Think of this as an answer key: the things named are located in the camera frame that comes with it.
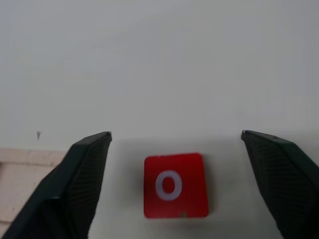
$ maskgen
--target beige tile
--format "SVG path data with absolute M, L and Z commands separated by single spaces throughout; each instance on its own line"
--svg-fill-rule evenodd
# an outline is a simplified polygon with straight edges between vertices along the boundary
M 65 152 L 60 151 L 31 150 L 26 163 L 56 166 L 62 161 L 64 156 Z
M 3 234 L 6 232 L 9 226 L 9 223 L 0 223 L 0 238 L 2 238 Z
M 0 164 L 0 221 L 12 222 L 36 186 L 54 167 Z
M 29 150 L 15 148 L 0 148 L 0 162 L 24 163 Z

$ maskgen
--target letter o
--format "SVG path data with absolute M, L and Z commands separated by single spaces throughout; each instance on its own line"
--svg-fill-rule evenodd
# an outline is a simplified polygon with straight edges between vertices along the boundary
M 164 178 L 169 177 L 174 181 L 174 191 L 172 193 L 167 193 L 163 189 Z M 164 171 L 160 173 L 155 182 L 156 193 L 164 201 L 172 201 L 179 197 L 182 188 L 182 182 L 180 175 L 172 170 Z

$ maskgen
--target red square tile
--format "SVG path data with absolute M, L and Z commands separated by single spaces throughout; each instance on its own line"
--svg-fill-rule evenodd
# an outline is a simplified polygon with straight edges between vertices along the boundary
M 144 215 L 147 218 L 208 215 L 204 166 L 199 153 L 145 159 Z

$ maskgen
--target red block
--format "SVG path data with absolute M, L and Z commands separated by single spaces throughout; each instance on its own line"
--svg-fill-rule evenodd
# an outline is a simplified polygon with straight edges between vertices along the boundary
M 144 215 L 147 218 L 208 215 L 204 166 L 199 153 L 145 159 Z

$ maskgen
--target white letter o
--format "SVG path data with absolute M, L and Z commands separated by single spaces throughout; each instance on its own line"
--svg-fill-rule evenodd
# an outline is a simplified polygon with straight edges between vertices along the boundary
M 166 177 L 170 177 L 174 181 L 174 191 L 172 193 L 167 193 L 163 189 L 163 180 Z M 182 182 L 180 175 L 175 171 L 164 171 L 160 173 L 155 182 L 156 193 L 164 201 L 172 201 L 179 197 L 182 188 Z

